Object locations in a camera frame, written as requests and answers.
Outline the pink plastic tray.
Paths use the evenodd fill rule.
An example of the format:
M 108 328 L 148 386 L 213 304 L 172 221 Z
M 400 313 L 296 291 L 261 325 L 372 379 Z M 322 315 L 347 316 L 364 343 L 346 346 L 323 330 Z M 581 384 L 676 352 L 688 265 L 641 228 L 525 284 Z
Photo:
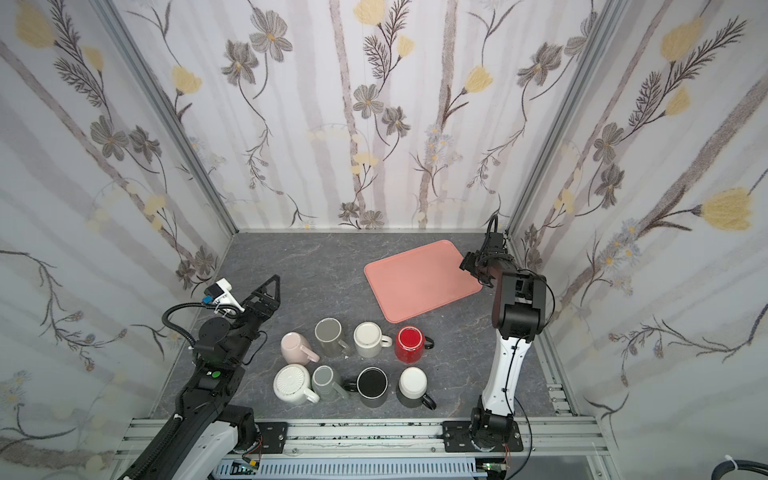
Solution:
M 451 241 L 439 240 L 371 262 L 364 274 L 384 318 L 398 324 L 479 292 L 462 261 Z

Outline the red mug black handle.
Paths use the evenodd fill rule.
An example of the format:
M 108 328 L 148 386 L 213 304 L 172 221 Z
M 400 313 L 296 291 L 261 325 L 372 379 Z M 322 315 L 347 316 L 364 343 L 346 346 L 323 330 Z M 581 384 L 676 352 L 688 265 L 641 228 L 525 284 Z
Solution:
M 419 328 L 413 326 L 402 327 L 395 338 L 396 357 L 405 364 L 418 362 L 425 350 L 435 346 L 434 340 L 426 336 Z

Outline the white mug red inside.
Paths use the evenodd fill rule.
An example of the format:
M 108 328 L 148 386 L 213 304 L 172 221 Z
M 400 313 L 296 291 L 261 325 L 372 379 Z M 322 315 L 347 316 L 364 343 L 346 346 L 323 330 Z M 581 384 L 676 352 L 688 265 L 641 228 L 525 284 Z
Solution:
M 358 324 L 353 332 L 353 340 L 358 355 L 366 359 L 374 358 L 383 348 L 393 346 L 392 338 L 384 335 L 379 325 L 374 322 Z

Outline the black mug white base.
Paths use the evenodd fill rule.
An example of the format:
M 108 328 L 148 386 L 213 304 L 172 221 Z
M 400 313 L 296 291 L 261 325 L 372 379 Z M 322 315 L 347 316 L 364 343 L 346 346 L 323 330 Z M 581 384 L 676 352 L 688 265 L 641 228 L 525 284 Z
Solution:
M 436 402 L 427 393 L 428 379 L 418 367 L 408 367 L 400 375 L 396 396 L 398 401 L 409 409 L 425 407 L 434 411 Z

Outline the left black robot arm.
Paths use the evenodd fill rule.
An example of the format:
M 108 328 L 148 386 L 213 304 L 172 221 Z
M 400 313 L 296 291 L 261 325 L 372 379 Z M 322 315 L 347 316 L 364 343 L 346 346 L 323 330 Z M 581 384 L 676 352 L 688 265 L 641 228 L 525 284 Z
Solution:
M 231 453 L 263 444 L 251 407 L 231 403 L 245 374 L 252 343 L 281 305 L 275 274 L 243 301 L 224 278 L 204 290 L 198 302 L 168 308 L 163 325 L 184 337 L 195 370 L 175 397 L 174 411 L 120 479 L 210 479 Z

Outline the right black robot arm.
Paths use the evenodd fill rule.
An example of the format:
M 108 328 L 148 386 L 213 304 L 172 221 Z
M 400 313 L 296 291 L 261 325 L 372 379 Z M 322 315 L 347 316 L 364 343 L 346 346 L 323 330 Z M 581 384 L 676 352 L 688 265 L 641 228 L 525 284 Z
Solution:
M 460 268 L 494 289 L 494 358 L 488 382 L 472 410 L 469 436 L 481 451 L 497 446 L 519 451 L 515 392 L 525 356 L 547 324 L 548 285 L 540 275 L 516 266 L 504 235 L 498 232 L 488 232 L 482 246 L 465 255 Z

